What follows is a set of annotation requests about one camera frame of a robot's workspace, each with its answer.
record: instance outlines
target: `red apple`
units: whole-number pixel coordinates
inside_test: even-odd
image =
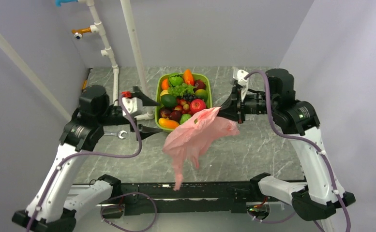
[[[179,122],[182,113],[180,111],[174,111],[169,116],[169,119]]]
[[[189,108],[191,109],[191,112],[195,114],[201,110],[206,109],[206,104],[203,100],[196,99],[191,102],[191,104],[189,105]]]
[[[177,110],[177,111],[181,111],[183,110],[182,106],[181,105],[177,105],[175,106],[174,110]]]
[[[172,111],[169,110],[169,109],[166,109],[165,107],[162,107],[160,110],[159,110],[159,115],[163,118],[169,118],[169,116],[171,115]]]
[[[184,106],[185,104],[187,104],[187,102],[184,99],[181,99],[178,103],[181,106]]]
[[[183,110],[186,111],[186,112],[189,111],[189,105],[188,105],[188,104],[183,105],[182,108],[183,108]]]
[[[203,81],[201,81],[201,80],[196,80],[195,81],[194,92],[196,92],[198,89],[205,89],[206,90],[206,84],[203,83]]]

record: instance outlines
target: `orange valve handle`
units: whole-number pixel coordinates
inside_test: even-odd
[[[71,32],[72,32],[72,34],[79,33],[79,34],[82,35],[82,34],[87,33],[87,32],[91,33],[92,31],[91,31],[90,27],[87,27],[87,28],[82,28],[82,29],[78,29],[78,30],[72,29]]]

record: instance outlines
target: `plastic bag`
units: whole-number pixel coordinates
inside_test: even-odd
[[[214,107],[199,111],[166,138],[162,151],[173,159],[174,190],[179,190],[182,184],[183,163],[186,159],[191,160],[198,169],[199,156],[206,153],[214,140],[239,134],[236,122],[217,117],[219,110],[220,107]]]

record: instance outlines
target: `pvc pipe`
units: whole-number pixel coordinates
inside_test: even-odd
[[[119,91],[118,91],[118,76],[120,74],[120,69],[118,67],[114,68],[114,95],[113,100],[119,99]]]
[[[136,69],[138,70],[138,76],[139,76],[139,81],[141,82],[142,92],[145,95],[149,96],[149,91],[147,87],[147,79],[145,75],[145,68],[142,62],[142,55],[141,55],[141,49],[139,47],[138,37],[136,35],[135,22],[134,22],[134,16],[132,14],[131,3],[129,2],[129,0],[121,0],[121,5],[122,5],[122,11],[125,17],[126,28],[128,29],[129,39],[131,41],[132,51],[134,52]],[[140,118],[143,118],[143,117],[149,117],[149,119],[152,119],[153,107],[149,107],[147,115],[141,116]]]
[[[95,8],[94,0],[80,0],[79,2],[86,2],[88,8],[90,9],[92,18],[94,20],[94,25],[98,29],[98,34],[101,36],[102,42],[104,43],[105,51],[101,51],[102,56],[108,56],[109,60],[111,61],[112,69],[114,70],[114,88],[113,88],[113,97],[112,101],[115,105],[118,105],[118,101],[115,101],[116,99],[119,99],[119,91],[118,91],[118,76],[119,76],[119,68],[117,61],[115,60],[114,52],[112,51],[111,45],[109,45],[108,38],[106,37],[106,32],[104,25],[102,24],[97,9]]]
[[[34,84],[34,86],[51,102],[51,104],[58,110],[58,112],[67,120],[71,120],[71,115],[64,109],[60,102],[48,90],[43,82],[38,78],[27,63],[18,55],[18,53],[11,47],[6,39],[0,34],[0,48],[12,60],[12,62],[27,76],[27,78]]]

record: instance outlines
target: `marble table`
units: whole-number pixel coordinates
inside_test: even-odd
[[[267,67],[238,67],[246,71],[267,70]],[[232,85],[233,67],[146,67],[150,97],[155,96],[159,78],[167,73],[183,72],[207,76],[211,82],[213,106],[220,106],[228,97]],[[111,68],[94,68],[89,75],[88,85],[103,85],[112,98],[113,72]],[[132,90],[139,85],[135,67],[120,68],[120,91]],[[252,89],[263,89],[261,76],[250,79]],[[154,120],[140,121],[145,126],[156,127]],[[244,124],[238,125],[240,135],[225,137],[212,143],[199,159],[196,170],[190,161],[183,169],[184,181],[247,181],[257,174],[268,172],[283,180],[301,180],[300,162],[290,142],[276,136],[270,129],[266,116],[251,115]],[[126,130],[128,125],[105,127],[105,131]],[[165,132],[143,140],[142,152],[132,159],[114,159],[90,156],[79,171],[75,183],[89,183],[103,174],[119,178],[122,182],[173,182],[174,172],[170,156],[162,152]],[[95,151],[129,155],[136,152],[138,143],[135,134],[125,140],[103,136]]]

